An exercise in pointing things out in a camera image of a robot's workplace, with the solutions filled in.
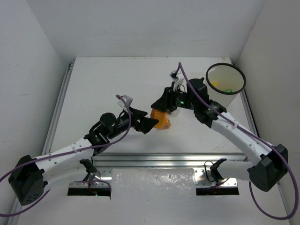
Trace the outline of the orange juice bottle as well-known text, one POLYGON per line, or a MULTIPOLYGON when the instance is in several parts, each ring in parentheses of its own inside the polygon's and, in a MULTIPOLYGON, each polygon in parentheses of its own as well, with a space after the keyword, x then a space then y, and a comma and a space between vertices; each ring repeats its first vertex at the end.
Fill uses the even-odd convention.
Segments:
POLYGON ((150 113, 150 117, 152 119, 158 120, 158 123, 154 126, 155 129, 164 130, 170 128, 171 126, 168 113, 166 112, 161 112, 159 110, 152 109, 150 113))

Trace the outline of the green plastic bottle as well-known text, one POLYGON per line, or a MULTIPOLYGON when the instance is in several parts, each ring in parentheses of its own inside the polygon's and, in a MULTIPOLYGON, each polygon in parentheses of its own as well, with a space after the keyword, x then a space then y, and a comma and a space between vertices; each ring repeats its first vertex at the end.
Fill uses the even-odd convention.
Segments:
POLYGON ((226 92, 226 93, 232 93, 233 90, 232 89, 225 89, 224 92, 226 92))

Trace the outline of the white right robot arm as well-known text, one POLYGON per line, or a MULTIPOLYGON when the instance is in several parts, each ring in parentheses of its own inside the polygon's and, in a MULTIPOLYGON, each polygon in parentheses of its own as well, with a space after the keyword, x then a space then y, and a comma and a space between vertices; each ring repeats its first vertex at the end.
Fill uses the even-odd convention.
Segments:
POLYGON ((208 175, 211 182, 236 178, 250 181, 261 191, 268 192, 287 174, 282 161, 288 159, 286 147, 278 145, 275 149, 279 153, 276 154, 251 133, 247 134, 246 128, 235 127, 232 115, 221 104, 209 99, 203 81, 203 78, 190 79, 186 92, 174 85, 166 87, 151 108, 164 113, 172 113, 179 107, 192 110, 198 121, 227 138, 248 157, 247 162, 222 158, 213 163, 208 175))

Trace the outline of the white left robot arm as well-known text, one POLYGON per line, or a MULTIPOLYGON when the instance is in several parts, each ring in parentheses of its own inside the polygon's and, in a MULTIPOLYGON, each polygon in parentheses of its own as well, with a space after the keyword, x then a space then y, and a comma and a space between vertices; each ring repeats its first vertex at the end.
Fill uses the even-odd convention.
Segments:
POLYGON ((110 141, 133 128, 146 134, 158 124, 157 119, 134 108, 123 110, 118 117, 107 112, 92 126, 88 134, 73 144, 47 155, 22 157, 8 178, 19 203, 29 205, 45 191, 74 182, 93 180, 100 172, 92 163, 92 157, 104 152, 110 141))

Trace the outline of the white bin with black rim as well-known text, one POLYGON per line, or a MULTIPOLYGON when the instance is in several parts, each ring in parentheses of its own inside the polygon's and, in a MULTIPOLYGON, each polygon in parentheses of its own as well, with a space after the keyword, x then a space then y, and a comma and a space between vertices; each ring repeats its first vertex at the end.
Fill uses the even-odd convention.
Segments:
POLYGON ((244 90, 246 82, 244 73, 229 63, 211 65, 206 71, 204 80, 210 99, 225 108, 244 90), (218 82, 218 86, 213 86, 213 82, 218 82), (232 93, 224 92, 225 89, 232 89, 232 93))

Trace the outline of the clear bottle with black label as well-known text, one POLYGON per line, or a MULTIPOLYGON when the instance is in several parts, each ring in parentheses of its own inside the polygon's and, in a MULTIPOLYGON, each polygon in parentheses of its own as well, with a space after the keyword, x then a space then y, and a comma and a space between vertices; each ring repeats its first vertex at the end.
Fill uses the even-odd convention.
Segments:
POLYGON ((169 113, 169 116, 171 116, 171 117, 176 117, 176 116, 179 115, 179 113, 180 113, 180 108, 177 108, 177 109, 174 110, 173 112, 170 112, 170 113, 169 113))

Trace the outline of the white foam sheet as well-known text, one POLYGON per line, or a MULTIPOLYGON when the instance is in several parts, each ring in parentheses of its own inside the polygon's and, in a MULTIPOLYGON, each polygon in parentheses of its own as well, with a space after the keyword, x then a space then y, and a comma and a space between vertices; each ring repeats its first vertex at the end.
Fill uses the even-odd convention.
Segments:
POLYGON ((113 225, 191 225, 192 169, 115 169, 113 225))

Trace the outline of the aluminium frame rail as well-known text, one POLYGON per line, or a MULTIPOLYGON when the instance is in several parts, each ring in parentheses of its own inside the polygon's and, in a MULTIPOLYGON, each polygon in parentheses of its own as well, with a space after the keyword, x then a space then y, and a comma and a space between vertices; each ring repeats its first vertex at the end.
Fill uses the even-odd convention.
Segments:
MULTIPOLYGON (((179 89, 181 91, 187 90, 187 85, 190 83, 189 80, 183 70, 182 65, 179 65, 176 69, 177 72, 181 72, 184 76, 185 80, 183 81, 183 84, 179 86, 179 89)), ((131 106, 127 109, 123 109, 127 112, 129 112, 131 106)), ((238 123, 235 119, 233 121, 233 124, 236 128, 243 127, 240 123, 238 123)), ((111 145, 109 147, 112 147, 114 144, 120 143, 121 140, 123 140, 129 133, 129 131, 122 133, 121 135, 113 138, 110 143, 111 145)), ((268 146, 272 151, 274 151, 276 154, 279 152, 275 149, 276 146, 262 140, 260 137, 256 136, 249 130, 246 132, 247 134, 251 133, 252 137, 254 137, 257 140, 262 141, 263 144, 268 146)), ((208 178, 210 166, 217 162, 219 159, 226 158, 234 162, 247 162, 242 160, 240 157, 231 157, 229 154, 223 154, 220 157, 213 157, 212 159, 207 159, 200 155, 193 155, 193 154, 167 154, 167 153, 117 153, 117 154, 107 154, 106 152, 102 152, 96 156, 92 157, 92 163, 97 168, 98 163, 97 160, 103 159, 105 161, 105 166, 109 167, 112 165, 116 165, 119 167, 138 167, 138 168, 171 168, 171 167, 193 167, 193 166, 199 166, 204 170, 204 173, 206 175, 206 178, 209 182, 210 179, 208 178)), ((287 159, 282 160, 284 162, 284 165, 286 166, 288 170, 287 165, 287 159)), ((93 180, 86 180, 86 181, 78 181, 78 182, 92 182, 93 180)))

